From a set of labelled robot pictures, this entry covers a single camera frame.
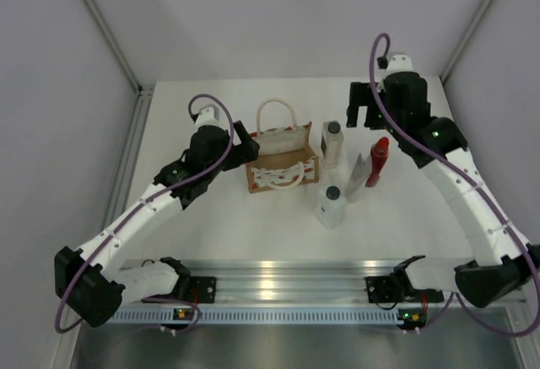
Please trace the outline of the clear bottle grey cap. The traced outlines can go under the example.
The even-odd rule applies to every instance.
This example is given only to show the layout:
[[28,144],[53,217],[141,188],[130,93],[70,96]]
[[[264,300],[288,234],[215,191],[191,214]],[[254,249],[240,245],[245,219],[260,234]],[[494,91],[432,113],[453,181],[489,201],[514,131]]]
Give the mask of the clear bottle grey cap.
[[343,147],[343,130],[338,121],[325,122],[321,133],[322,164],[325,168],[338,165]]

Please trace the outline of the clear plastic pouch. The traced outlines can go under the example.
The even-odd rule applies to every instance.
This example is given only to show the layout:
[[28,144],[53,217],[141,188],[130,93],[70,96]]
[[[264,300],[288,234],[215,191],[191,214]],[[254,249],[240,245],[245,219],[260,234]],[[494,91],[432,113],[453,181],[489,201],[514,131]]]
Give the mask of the clear plastic pouch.
[[363,155],[359,153],[344,190],[344,196],[349,203],[354,203],[359,199],[361,189],[365,186],[369,175],[369,159],[365,159]]

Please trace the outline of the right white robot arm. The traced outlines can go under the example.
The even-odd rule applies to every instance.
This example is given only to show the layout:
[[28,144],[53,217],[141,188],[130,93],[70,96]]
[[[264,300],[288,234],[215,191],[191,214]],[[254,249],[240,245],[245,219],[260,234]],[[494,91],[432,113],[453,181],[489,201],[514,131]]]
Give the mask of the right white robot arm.
[[467,141],[448,117],[431,113],[428,84],[414,71],[393,73],[380,84],[353,82],[347,125],[386,130],[420,171],[435,185],[461,226],[471,258],[431,262],[413,257],[396,267],[394,292],[412,299],[424,289],[457,291],[484,308],[532,279],[539,246],[521,234],[493,199],[475,166]]

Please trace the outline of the burlap watermelon print bag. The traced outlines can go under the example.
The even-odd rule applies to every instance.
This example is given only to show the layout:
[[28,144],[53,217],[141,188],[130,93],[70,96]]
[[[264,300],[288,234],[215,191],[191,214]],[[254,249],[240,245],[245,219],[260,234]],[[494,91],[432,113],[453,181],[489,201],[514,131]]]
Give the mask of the burlap watermelon print bag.
[[[285,106],[291,123],[262,129],[262,109],[270,103]],[[259,155],[246,164],[250,193],[284,191],[319,182],[319,157],[310,145],[311,127],[311,122],[298,123],[294,108],[286,100],[270,98],[259,105],[256,131],[251,133],[251,138],[260,146]]]

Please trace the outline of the red bottle red cap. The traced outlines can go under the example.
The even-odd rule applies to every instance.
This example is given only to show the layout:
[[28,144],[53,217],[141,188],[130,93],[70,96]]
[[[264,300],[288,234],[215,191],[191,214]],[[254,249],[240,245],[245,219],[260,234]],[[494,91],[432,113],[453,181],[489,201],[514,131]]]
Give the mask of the red bottle red cap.
[[387,162],[389,155],[389,138],[382,137],[370,149],[370,174],[365,183],[366,187],[375,187],[381,175],[381,171]]

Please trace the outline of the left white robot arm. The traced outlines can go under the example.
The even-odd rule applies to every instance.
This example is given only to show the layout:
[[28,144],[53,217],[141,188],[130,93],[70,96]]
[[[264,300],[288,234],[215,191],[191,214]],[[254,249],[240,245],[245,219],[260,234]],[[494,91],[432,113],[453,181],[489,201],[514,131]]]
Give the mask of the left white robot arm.
[[124,264],[163,223],[203,195],[220,172],[257,159],[259,144],[242,122],[233,127],[239,144],[225,129],[199,127],[181,157],[164,166],[116,221],[77,249],[57,253],[55,292],[63,307],[96,328],[127,303],[150,297],[181,301],[189,295],[191,272],[177,259],[165,257],[135,269]]

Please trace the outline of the white bottle grey cap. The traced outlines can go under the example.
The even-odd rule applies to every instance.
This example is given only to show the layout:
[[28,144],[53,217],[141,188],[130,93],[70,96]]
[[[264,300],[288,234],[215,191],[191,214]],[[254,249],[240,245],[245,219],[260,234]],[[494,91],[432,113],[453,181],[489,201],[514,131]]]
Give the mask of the white bottle grey cap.
[[322,187],[316,197],[315,215],[321,224],[331,230],[342,223],[347,199],[335,185]]

